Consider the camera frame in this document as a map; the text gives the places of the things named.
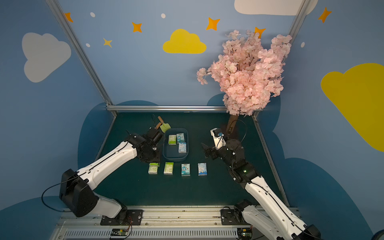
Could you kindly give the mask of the blue plastic storage box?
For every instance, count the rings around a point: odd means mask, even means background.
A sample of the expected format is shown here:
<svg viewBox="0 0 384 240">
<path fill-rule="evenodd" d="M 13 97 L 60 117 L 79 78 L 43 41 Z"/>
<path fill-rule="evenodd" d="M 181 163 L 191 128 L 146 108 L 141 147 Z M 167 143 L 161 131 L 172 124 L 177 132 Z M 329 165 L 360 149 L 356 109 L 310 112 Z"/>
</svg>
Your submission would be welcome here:
<svg viewBox="0 0 384 240">
<path fill-rule="evenodd" d="M 186 152 L 179 153 L 179 143 L 176 140 L 175 145 L 169 144 L 169 136 L 184 134 L 184 139 L 186 143 Z M 189 133 L 184 128 L 171 128 L 165 132 L 164 135 L 164 144 L 163 144 L 163 158 L 168 162 L 183 162 L 189 154 Z"/>
</svg>

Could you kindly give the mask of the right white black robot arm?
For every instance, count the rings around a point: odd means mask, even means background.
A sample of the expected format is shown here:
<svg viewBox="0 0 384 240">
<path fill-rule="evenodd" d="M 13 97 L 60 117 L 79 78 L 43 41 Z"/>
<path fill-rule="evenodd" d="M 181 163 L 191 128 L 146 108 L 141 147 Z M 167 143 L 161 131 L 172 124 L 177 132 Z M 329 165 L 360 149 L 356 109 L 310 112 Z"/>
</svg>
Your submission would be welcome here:
<svg viewBox="0 0 384 240">
<path fill-rule="evenodd" d="M 242 186 L 268 214 L 265 216 L 249 201 L 236 205 L 244 221 L 258 229 L 269 240 L 320 240 L 321 233 L 296 216 L 273 192 L 264 177 L 245 158 L 240 141 L 215 140 L 209 147 L 202 144 L 207 158 L 221 159 L 234 181 Z"/>
</svg>

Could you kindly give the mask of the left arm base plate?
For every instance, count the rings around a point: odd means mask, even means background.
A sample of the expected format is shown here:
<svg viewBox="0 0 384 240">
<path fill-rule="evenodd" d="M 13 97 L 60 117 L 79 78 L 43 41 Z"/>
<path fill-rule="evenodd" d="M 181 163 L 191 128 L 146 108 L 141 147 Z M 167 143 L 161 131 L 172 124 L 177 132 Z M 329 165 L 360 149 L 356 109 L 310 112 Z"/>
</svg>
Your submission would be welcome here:
<svg viewBox="0 0 384 240">
<path fill-rule="evenodd" d="M 123 209 L 115 218 L 102 217 L 101 226 L 140 226 L 143 219 L 143 210 Z"/>
</svg>

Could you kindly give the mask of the green circuit board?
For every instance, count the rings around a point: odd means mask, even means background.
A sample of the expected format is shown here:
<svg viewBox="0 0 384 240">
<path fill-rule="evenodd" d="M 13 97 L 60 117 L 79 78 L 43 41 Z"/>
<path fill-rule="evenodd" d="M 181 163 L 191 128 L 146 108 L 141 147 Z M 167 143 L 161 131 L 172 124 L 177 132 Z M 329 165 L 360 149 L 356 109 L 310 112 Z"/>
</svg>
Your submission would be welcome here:
<svg viewBox="0 0 384 240">
<path fill-rule="evenodd" d="M 128 236 L 128 230 L 127 229 L 112 229 L 110 237 L 111 238 L 125 238 Z"/>
<path fill-rule="evenodd" d="M 253 232 L 250 228 L 238 228 L 237 235 L 237 240 L 251 240 Z"/>
</svg>

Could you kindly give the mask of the green toy shovel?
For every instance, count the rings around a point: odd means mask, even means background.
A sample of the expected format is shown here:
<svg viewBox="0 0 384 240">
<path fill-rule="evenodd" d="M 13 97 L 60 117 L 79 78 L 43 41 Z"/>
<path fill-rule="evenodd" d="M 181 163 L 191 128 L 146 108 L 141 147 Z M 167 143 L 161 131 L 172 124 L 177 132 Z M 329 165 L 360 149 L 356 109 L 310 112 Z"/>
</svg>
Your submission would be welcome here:
<svg viewBox="0 0 384 240">
<path fill-rule="evenodd" d="M 164 120 L 163 120 L 160 116 L 158 116 L 158 119 L 159 119 L 159 121 L 160 121 L 160 123 L 161 123 L 161 125 L 160 125 L 160 129 L 162 130 L 163 133 L 165 133 L 166 131 L 168 131 L 169 129 L 171 129 L 170 124 L 165 123 Z"/>
</svg>

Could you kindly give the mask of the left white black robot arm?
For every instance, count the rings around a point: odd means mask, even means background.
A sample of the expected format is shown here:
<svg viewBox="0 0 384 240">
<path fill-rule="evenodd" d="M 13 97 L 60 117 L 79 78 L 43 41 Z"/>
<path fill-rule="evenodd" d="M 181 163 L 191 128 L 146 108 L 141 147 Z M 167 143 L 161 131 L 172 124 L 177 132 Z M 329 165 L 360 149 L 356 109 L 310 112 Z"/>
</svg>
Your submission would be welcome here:
<svg viewBox="0 0 384 240">
<path fill-rule="evenodd" d="M 161 158 L 158 144 L 162 137 L 162 133 L 130 134 L 92 164 L 77 171 L 67 170 L 58 184 L 60 200 L 78 218 L 96 214 L 116 221 L 118 225 L 123 224 L 128 218 L 126 206 L 117 200 L 96 194 L 94 190 L 105 178 L 132 159 L 158 163 Z"/>
</svg>

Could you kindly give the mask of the left green circuit board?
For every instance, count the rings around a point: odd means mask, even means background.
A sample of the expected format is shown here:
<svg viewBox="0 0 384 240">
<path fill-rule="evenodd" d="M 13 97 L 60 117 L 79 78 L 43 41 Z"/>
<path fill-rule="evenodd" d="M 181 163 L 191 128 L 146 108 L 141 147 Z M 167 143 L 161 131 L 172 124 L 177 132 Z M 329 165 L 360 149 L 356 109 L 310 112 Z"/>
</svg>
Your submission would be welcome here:
<svg viewBox="0 0 384 240">
<path fill-rule="evenodd" d="M 110 237 L 111 238 L 125 238 L 128 236 L 128 230 L 127 229 L 112 229 Z"/>
</svg>

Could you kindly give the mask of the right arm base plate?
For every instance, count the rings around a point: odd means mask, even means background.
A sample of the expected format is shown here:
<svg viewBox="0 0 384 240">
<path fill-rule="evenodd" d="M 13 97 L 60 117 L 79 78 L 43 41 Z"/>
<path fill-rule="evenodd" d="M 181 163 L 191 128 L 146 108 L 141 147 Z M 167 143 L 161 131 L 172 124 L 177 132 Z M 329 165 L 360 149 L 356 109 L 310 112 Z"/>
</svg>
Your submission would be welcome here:
<svg viewBox="0 0 384 240">
<path fill-rule="evenodd" d="M 221 222 L 223 226 L 249 226 L 239 210 L 223 208 L 220 210 Z"/>
</svg>

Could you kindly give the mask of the blue pocket tissue pack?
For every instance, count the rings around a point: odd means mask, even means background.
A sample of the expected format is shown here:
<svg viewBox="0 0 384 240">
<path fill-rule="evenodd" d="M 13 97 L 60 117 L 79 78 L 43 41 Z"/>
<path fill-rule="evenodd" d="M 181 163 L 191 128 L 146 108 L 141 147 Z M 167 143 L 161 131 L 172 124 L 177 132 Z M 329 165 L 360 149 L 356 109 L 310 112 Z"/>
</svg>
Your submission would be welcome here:
<svg viewBox="0 0 384 240">
<path fill-rule="evenodd" d="M 181 176 L 189 177 L 191 175 L 191 167 L 190 164 L 182 164 L 181 165 Z"/>
</svg>

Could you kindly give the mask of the green pocket tissue pack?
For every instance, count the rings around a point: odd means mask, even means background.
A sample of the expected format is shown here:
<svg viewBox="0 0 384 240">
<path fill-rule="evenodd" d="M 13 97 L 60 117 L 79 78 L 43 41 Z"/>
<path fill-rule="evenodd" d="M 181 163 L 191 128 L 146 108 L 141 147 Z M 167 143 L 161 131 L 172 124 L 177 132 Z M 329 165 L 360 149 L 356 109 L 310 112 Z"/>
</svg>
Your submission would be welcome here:
<svg viewBox="0 0 384 240">
<path fill-rule="evenodd" d="M 148 174 L 149 175 L 157 175 L 158 174 L 158 169 L 159 169 L 158 165 L 149 165 Z"/>
</svg>

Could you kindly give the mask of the aluminium rail frame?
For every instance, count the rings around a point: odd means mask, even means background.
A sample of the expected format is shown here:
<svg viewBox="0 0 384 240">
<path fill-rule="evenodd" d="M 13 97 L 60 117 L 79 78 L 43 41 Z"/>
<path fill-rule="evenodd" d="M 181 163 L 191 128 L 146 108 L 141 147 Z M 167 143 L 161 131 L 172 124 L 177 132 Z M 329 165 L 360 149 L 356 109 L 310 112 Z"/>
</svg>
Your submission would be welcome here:
<svg viewBox="0 0 384 240">
<path fill-rule="evenodd" d="M 265 216 L 261 206 L 255 206 Z M 268 240 L 258 229 L 249 226 L 223 226 L 220 210 L 234 206 L 129 206 L 143 210 L 140 226 L 101 226 L 101 215 L 82 218 L 64 213 L 51 235 L 52 240 L 237 240 L 238 228 L 250 228 L 252 238 Z M 298 217 L 296 208 L 290 210 Z M 125 238 L 111 238 L 112 229 L 127 229 Z"/>
</svg>

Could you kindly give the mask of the pink cherry blossom tree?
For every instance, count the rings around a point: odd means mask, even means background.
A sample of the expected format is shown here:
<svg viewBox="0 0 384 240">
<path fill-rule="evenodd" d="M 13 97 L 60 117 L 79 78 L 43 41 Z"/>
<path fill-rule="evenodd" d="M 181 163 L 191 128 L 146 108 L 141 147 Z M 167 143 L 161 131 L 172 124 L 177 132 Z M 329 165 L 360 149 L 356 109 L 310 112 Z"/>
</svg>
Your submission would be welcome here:
<svg viewBox="0 0 384 240">
<path fill-rule="evenodd" d="M 210 76 L 219 83 L 231 116 L 226 131 L 231 134 L 240 115 L 251 116 L 264 109 L 272 97 L 283 91 L 282 73 L 292 36 L 277 35 L 268 49 L 262 46 L 260 32 L 247 31 L 243 37 L 234 30 L 228 38 L 223 43 L 223 54 L 208 69 L 199 69 L 197 79 L 206 85 L 206 77 Z"/>
</svg>

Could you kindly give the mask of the right green circuit board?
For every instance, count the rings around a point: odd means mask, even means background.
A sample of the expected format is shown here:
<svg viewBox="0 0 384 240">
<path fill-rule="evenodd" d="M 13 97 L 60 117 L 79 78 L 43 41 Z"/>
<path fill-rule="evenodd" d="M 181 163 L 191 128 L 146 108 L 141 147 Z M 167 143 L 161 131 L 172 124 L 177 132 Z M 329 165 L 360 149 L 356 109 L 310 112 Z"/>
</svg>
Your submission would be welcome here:
<svg viewBox="0 0 384 240">
<path fill-rule="evenodd" d="M 238 228 L 237 235 L 237 240 L 251 240 L 253 232 L 250 228 Z"/>
</svg>

